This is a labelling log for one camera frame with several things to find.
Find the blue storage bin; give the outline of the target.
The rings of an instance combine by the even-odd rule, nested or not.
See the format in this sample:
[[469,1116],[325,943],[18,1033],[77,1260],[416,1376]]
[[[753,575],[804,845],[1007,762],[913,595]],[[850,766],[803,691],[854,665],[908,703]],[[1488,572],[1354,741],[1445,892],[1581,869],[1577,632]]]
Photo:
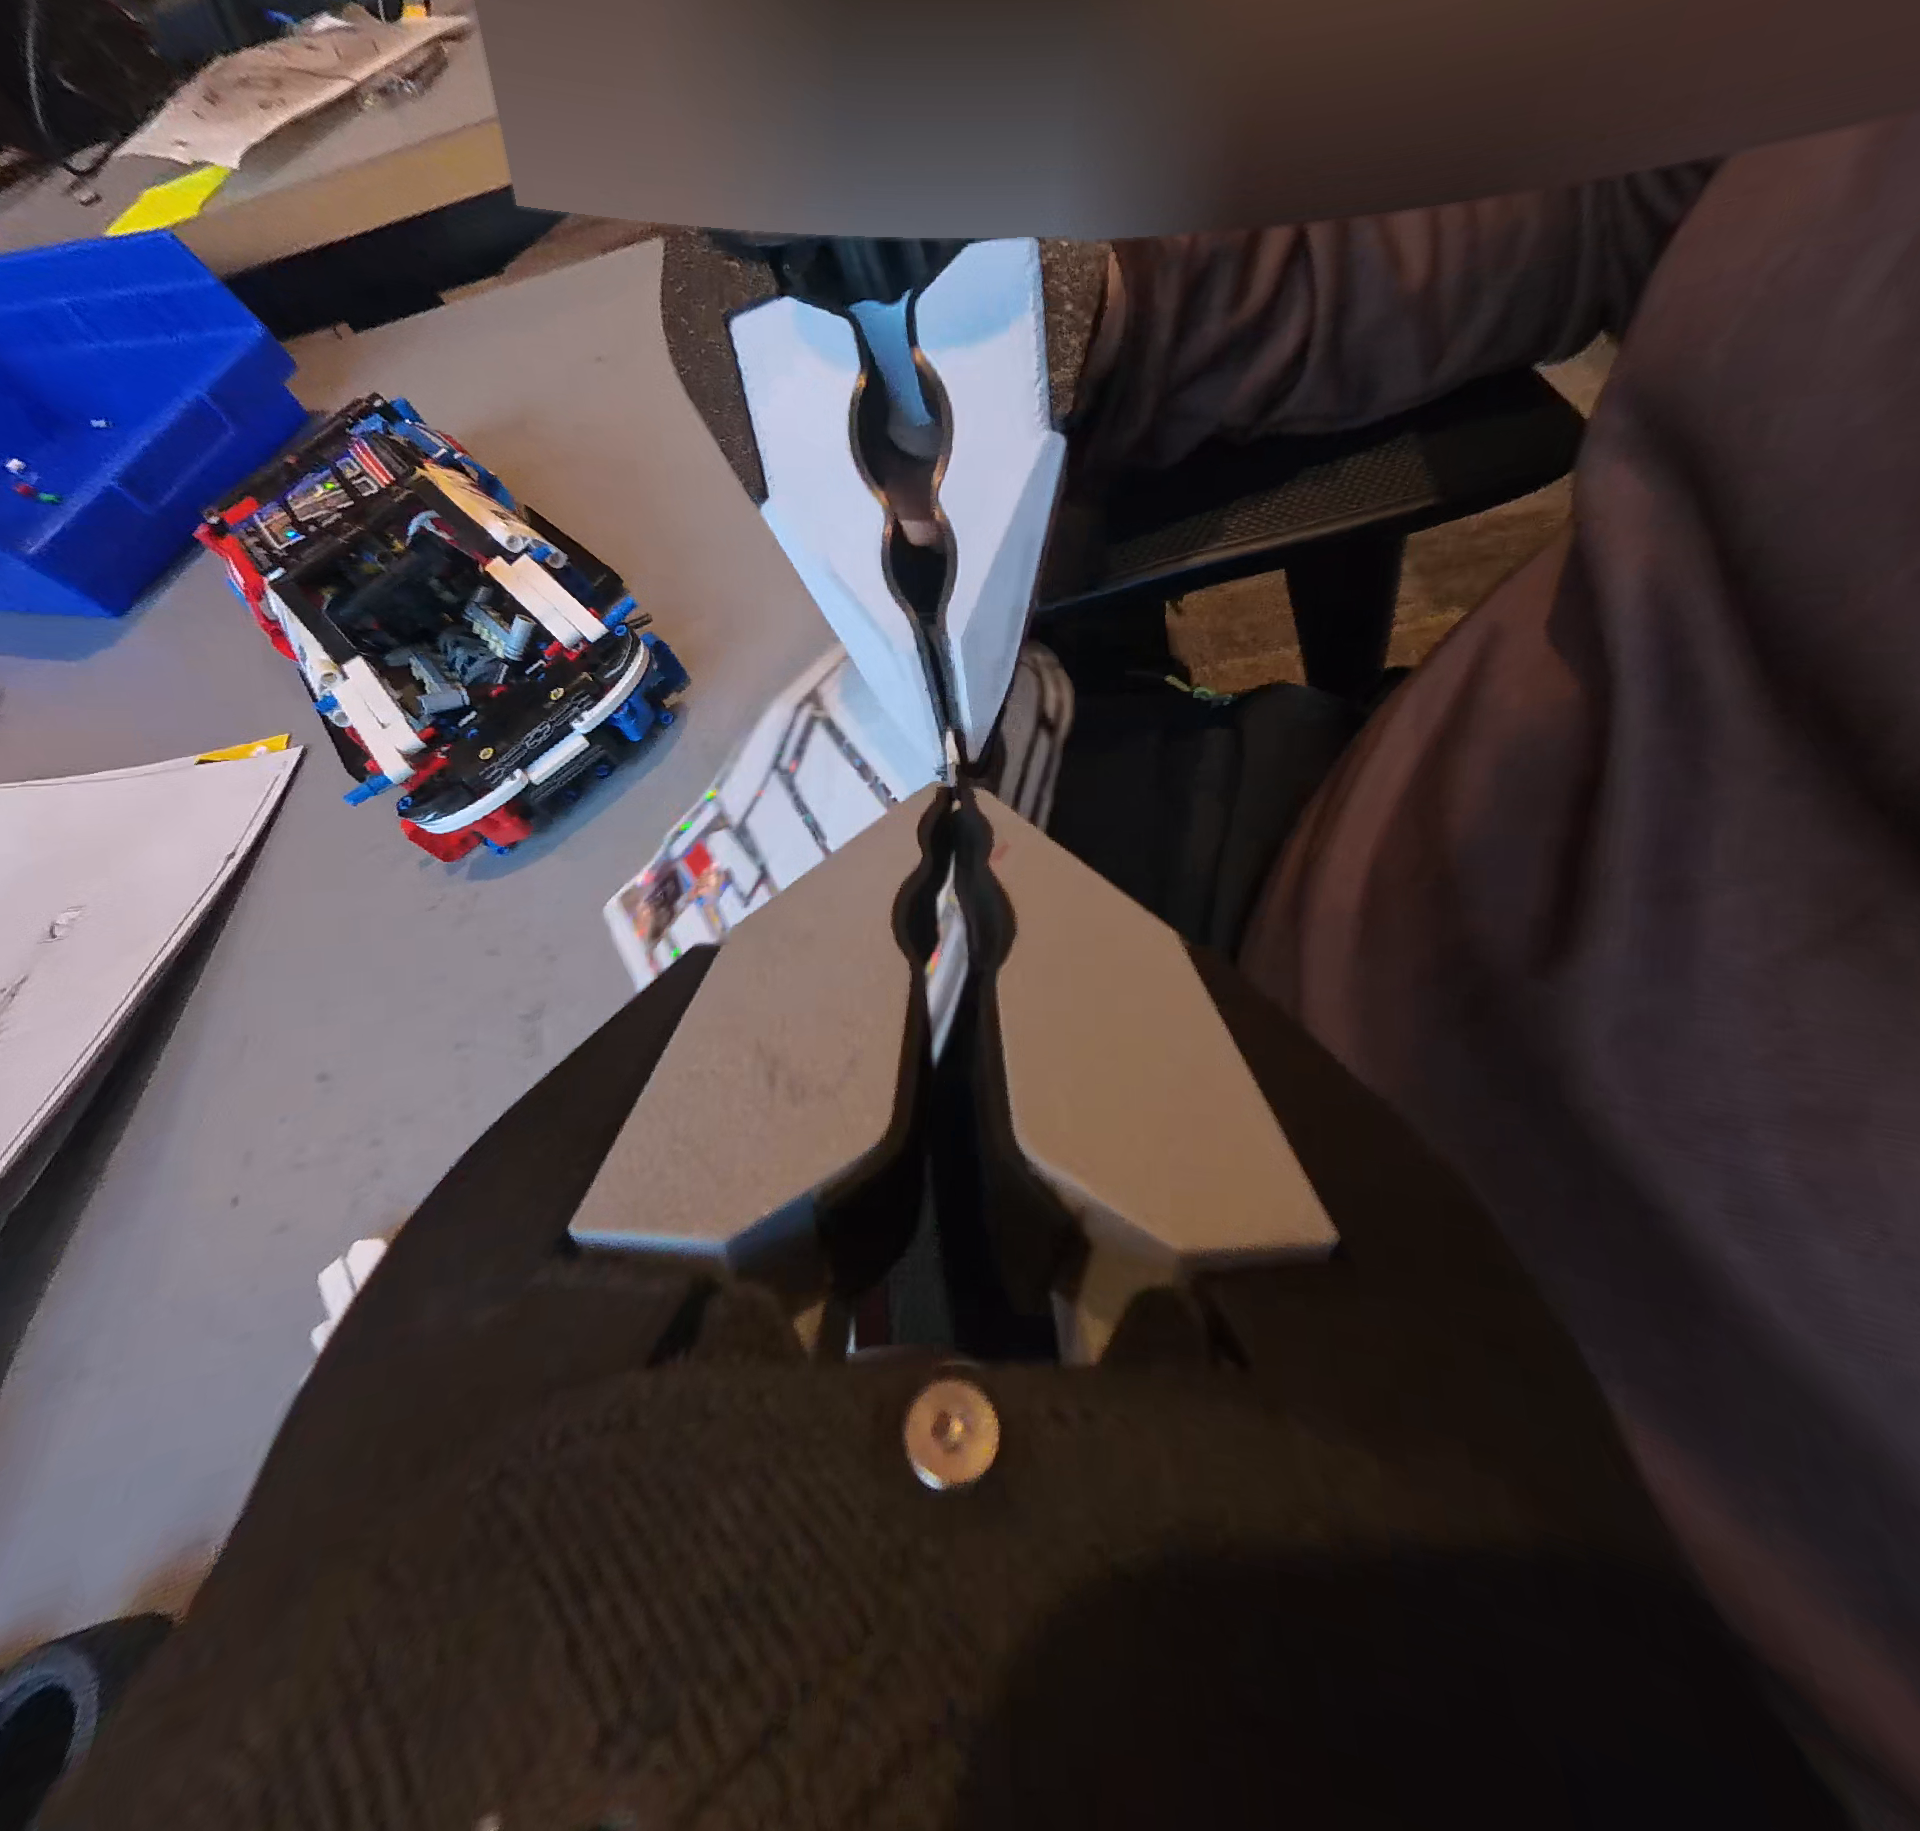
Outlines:
[[4,609],[133,609],[302,434],[294,373],[171,233],[5,257]]

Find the thick instruction booklet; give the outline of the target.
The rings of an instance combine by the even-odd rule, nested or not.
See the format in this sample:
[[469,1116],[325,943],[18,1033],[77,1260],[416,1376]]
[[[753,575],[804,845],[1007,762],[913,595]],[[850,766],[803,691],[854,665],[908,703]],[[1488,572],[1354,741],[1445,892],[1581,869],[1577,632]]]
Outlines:
[[303,748],[4,786],[4,1220],[245,874]]

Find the black mesh office chair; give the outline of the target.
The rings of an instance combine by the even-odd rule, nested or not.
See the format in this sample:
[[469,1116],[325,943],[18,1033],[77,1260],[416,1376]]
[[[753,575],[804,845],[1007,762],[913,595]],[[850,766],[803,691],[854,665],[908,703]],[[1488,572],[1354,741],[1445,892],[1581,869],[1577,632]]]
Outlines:
[[1582,434],[1577,406],[1519,371],[1379,426],[1084,481],[1059,509],[1033,632],[1070,671],[1143,679],[1171,657],[1171,600],[1280,571],[1306,686],[1372,699],[1408,539],[1548,488]]

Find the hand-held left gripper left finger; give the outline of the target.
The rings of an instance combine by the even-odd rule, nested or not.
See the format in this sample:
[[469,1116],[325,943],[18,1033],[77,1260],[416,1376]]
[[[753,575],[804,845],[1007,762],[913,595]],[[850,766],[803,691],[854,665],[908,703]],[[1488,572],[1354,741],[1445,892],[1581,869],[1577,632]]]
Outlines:
[[900,1158],[928,1062],[946,786],[927,786],[712,950],[567,1236],[656,1256],[828,1256]]

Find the yellow paper note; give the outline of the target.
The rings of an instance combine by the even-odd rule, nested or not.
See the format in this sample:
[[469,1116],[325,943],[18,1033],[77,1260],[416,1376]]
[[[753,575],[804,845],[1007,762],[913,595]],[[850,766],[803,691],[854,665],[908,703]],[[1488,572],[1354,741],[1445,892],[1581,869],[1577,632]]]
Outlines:
[[118,211],[109,221],[109,229],[103,236],[130,237],[171,233],[199,220],[232,177],[234,171],[229,166],[204,163],[199,170],[187,170],[180,177],[150,186],[130,203],[128,211]]

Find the black rubber tire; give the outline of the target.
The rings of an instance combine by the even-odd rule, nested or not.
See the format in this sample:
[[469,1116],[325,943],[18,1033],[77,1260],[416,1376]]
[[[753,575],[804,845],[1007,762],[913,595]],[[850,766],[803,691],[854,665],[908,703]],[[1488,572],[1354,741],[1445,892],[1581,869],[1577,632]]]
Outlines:
[[30,1826],[54,1787],[92,1750],[138,1670],[175,1633],[166,1612],[79,1628],[4,1674],[4,1824]]

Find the toy brick race car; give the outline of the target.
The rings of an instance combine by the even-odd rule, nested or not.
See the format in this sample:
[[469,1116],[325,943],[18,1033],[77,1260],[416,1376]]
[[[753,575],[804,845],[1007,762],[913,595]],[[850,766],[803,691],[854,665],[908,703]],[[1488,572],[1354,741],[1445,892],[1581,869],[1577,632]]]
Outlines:
[[406,400],[316,419],[199,543],[298,671],[354,786],[428,859],[513,855],[676,723],[630,587]]

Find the neighbouring table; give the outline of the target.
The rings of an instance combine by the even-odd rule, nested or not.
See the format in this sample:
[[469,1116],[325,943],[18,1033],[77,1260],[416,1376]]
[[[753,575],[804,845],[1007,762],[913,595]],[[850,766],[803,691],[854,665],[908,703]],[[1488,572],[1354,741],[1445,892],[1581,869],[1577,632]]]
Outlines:
[[[212,273],[232,277],[507,189],[477,20],[435,0],[432,16],[453,13],[472,20],[468,35],[249,153],[205,211],[175,236]],[[116,150],[85,186],[58,170],[26,181],[5,194],[4,252],[103,237],[145,189],[187,170]]]

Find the printed paper sheet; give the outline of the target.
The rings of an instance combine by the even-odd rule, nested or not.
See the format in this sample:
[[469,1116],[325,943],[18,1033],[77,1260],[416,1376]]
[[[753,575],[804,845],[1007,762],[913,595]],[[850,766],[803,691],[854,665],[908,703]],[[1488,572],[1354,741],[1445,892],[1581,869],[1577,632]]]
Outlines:
[[306,20],[277,41],[212,61],[118,150],[125,158],[190,170],[240,170],[249,153],[281,133],[416,68],[469,30],[465,13],[381,21],[349,8]]

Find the black backpack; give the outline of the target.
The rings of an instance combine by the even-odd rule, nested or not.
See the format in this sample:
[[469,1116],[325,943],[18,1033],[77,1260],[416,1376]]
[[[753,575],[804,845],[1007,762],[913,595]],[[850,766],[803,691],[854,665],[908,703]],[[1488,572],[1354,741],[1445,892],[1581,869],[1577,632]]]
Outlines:
[[1288,838],[1363,712],[1275,685],[1204,699],[1171,685],[1076,699],[1049,838],[1186,943],[1235,958]]

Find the holographic sticker sheet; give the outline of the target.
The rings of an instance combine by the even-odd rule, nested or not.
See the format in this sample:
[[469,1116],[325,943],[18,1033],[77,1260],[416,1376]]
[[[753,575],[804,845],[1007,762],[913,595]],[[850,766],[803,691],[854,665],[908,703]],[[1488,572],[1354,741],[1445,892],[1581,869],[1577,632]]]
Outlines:
[[[983,789],[1044,830],[1073,729],[1076,695],[1044,645],[1023,645]],[[757,719],[720,779],[662,838],[654,859],[605,906],[633,993],[680,955],[720,946],[734,927],[825,864],[933,779],[858,669],[833,646]],[[970,939],[956,869],[939,892],[939,936],[927,958],[933,1062],[962,1001]]]

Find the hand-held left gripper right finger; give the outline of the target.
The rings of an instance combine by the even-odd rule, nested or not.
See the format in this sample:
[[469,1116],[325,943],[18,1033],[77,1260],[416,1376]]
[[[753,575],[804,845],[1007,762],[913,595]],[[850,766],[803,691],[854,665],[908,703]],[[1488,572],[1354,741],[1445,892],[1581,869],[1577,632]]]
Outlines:
[[960,797],[983,1211],[1007,1265],[1318,1265],[1337,1228],[1185,939]]

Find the white toy brick panel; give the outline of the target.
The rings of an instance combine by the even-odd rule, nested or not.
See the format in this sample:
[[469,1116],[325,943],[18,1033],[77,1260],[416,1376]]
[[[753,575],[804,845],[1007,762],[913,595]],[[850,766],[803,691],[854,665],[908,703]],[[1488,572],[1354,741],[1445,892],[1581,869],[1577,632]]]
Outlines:
[[360,1239],[349,1244],[349,1248],[320,1273],[316,1290],[321,1301],[321,1316],[310,1336],[315,1359],[325,1353],[327,1340],[335,1336],[356,1295],[368,1289],[375,1269],[383,1265],[389,1244],[390,1240],[381,1236]]

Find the grey desk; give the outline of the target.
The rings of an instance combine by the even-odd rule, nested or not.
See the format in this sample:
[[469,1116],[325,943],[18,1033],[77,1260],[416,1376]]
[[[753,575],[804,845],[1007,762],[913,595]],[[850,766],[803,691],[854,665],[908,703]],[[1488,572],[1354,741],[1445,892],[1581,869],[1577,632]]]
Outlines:
[[5,1228],[5,1661],[180,1609],[312,1370],[320,1269],[390,1236],[630,997],[605,900],[828,628],[668,357],[656,241],[294,343],[316,409],[412,400],[625,575],[679,723],[536,845],[440,867],[349,779],[205,558],[122,620],[5,619],[5,782],[291,733],[220,933]]

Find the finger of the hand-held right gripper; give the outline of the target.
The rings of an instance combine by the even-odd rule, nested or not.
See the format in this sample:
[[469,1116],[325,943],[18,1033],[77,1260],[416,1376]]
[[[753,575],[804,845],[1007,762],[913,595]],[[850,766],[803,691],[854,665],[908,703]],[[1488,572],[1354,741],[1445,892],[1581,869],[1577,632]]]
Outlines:
[[1004,708],[1063,485],[1047,375],[1043,243],[966,247],[915,301],[915,359],[944,414],[933,475],[944,720],[975,762]]
[[933,413],[928,547],[906,539],[867,466],[865,401],[890,384],[858,316],[772,299],[735,314],[732,339],[764,481],[761,514],[915,762],[953,785],[966,741],[946,632],[962,559],[943,504],[956,430],[946,297],[911,293],[900,324],[908,377]]

